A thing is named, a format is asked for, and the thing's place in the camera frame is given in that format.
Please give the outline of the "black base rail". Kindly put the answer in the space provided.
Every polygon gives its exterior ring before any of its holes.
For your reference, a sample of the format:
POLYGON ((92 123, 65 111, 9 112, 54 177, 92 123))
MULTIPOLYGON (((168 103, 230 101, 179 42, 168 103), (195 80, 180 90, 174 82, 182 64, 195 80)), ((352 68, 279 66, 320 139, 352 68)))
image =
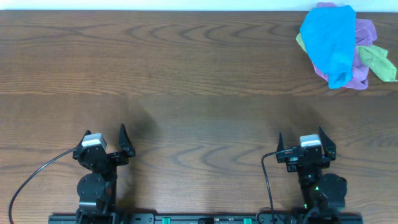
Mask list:
POLYGON ((310 217, 307 220, 302 215, 298 216, 280 213, 271 215, 154 215, 152 213, 134 213, 126 218, 117 217, 83 217, 76 215, 51 215, 49 224, 76 224, 76 223, 119 223, 119 224, 272 224, 272 223, 341 223, 363 224, 359 215, 342 214, 336 218, 310 217))

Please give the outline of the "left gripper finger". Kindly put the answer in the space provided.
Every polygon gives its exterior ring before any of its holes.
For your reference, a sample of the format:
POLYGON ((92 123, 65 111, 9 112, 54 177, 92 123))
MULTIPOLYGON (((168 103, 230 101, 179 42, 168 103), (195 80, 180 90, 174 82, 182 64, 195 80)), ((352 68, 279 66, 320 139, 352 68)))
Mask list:
POLYGON ((127 135, 126 127, 124 124, 121 124, 120 126, 118 144, 128 157, 134 157, 136 155, 134 146, 132 145, 131 140, 127 135))
POLYGON ((86 130, 86 132, 84 133, 84 135, 83 135, 83 137, 82 137, 82 139, 81 139, 81 144, 82 144, 82 142, 83 142, 85 136, 90 135, 90 134, 91 134, 91 131, 90 131, 90 130, 86 130))

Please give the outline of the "purple microfiber cloth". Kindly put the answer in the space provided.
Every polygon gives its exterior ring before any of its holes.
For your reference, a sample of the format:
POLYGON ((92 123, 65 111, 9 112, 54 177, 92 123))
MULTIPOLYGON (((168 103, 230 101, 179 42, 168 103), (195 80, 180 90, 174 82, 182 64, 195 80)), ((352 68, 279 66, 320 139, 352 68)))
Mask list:
MULTIPOLYGON (((332 2, 320 2, 316 7, 339 7, 332 2)), ((377 39, 376 28, 369 19, 357 19, 355 22, 356 48, 368 47, 377 39)))

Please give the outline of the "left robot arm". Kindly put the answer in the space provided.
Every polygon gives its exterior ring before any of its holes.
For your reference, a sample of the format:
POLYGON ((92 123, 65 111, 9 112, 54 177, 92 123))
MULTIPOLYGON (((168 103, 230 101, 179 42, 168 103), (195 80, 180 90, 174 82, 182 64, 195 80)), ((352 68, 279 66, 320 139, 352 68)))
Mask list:
POLYGON ((118 144, 121 150, 108 154, 103 135, 87 130, 76 146, 74 160, 91 171, 80 179, 76 188, 80 197, 77 223, 129 223, 129 215, 116 208, 117 168, 129 164, 129 158, 136 155, 123 124, 118 144))

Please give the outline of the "green microfiber cloth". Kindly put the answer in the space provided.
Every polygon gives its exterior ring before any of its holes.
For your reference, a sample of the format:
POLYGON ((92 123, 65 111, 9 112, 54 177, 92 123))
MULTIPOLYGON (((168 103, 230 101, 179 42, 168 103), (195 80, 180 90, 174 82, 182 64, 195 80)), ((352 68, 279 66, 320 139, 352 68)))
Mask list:
MULTIPOLYGON (((299 33, 296 41, 307 53, 302 36, 299 33)), ((368 47, 354 48, 353 77, 342 87, 363 90, 368 87, 368 71, 371 69, 383 81, 395 81, 397 69, 387 59, 388 51, 371 44, 368 47)), ((328 82, 328 76, 322 73, 314 64, 315 73, 328 82)))

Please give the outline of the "blue microfiber cloth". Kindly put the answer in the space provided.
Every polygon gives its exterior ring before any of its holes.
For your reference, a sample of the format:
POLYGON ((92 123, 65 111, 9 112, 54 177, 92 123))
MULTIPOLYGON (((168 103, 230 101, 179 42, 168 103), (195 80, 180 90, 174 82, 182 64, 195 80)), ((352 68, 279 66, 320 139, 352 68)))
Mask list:
POLYGON ((308 12, 300 34, 313 64, 328 76, 331 89, 353 77, 356 12, 349 5, 316 7, 308 12))

